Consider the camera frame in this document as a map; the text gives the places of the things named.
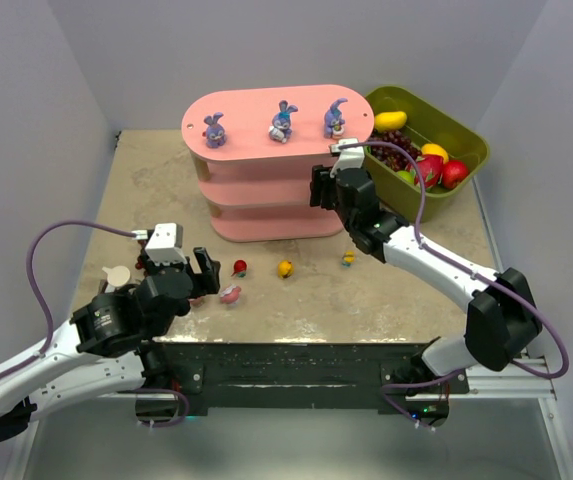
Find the purple bunny toy red bow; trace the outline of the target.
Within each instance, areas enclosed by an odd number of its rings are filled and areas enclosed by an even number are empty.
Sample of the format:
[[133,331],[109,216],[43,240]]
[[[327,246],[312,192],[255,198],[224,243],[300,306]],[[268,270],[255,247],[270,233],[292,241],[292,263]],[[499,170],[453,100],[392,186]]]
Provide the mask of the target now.
[[202,136],[205,138],[208,148],[216,149],[223,146],[227,141],[225,128],[220,124],[220,119],[224,116],[222,112],[215,112],[204,117],[206,130]]

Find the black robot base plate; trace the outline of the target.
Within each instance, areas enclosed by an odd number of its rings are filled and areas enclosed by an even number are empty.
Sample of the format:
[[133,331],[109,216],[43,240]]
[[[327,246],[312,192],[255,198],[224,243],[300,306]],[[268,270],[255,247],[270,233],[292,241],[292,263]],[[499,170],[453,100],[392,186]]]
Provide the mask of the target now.
[[463,373],[438,385],[418,365],[420,344],[156,343],[144,347],[141,420],[167,420],[183,394],[191,416],[213,409],[375,410],[400,408],[432,425],[468,392]]

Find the purple bunny toy blue ears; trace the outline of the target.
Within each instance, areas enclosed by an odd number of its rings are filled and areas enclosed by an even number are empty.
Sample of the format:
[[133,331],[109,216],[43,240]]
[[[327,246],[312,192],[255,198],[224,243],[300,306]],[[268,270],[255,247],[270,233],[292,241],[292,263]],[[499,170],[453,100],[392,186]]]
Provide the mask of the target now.
[[287,143],[292,135],[291,115],[298,111],[298,107],[289,104],[287,100],[279,102],[279,111],[274,115],[268,130],[269,138],[280,143]]

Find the purple bunny toy with cup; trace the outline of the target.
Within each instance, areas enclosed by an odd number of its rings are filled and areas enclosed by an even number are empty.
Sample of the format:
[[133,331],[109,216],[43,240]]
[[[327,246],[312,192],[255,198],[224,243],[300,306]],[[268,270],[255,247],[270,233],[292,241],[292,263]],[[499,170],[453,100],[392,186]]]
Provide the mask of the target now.
[[329,139],[341,138],[345,132],[345,120],[340,106],[348,101],[347,98],[335,100],[324,114],[324,137]]

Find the pink toy with white frill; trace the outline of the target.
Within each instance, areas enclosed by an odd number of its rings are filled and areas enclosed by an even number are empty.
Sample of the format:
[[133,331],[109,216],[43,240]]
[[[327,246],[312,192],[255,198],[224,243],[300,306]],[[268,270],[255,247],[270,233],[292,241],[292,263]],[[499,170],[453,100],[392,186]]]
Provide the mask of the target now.
[[219,300],[224,305],[234,306],[239,302],[241,293],[240,286],[231,284],[220,292]]

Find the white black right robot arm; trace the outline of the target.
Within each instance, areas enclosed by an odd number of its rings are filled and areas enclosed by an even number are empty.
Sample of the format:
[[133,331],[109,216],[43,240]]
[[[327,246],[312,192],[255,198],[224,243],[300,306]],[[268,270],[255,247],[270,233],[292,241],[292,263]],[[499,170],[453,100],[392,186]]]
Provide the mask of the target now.
[[404,217],[381,207],[365,169],[313,166],[310,204],[335,212],[362,253],[413,274],[466,315],[463,334],[439,337],[401,364],[391,377],[397,387],[425,387],[475,365],[500,372],[541,333],[540,321],[514,298],[532,299],[523,274],[483,268],[417,238]]

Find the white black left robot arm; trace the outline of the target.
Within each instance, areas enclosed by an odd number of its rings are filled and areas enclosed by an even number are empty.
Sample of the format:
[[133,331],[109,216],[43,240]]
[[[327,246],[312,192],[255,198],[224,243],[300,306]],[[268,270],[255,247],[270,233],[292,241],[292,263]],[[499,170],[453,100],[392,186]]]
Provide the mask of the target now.
[[167,259],[143,248],[138,284],[97,294],[58,327],[47,348],[0,365],[0,442],[64,406],[137,390],[165,371],[155,338],[187,315],[194,300],[220,290],[219,261],[203,247]]

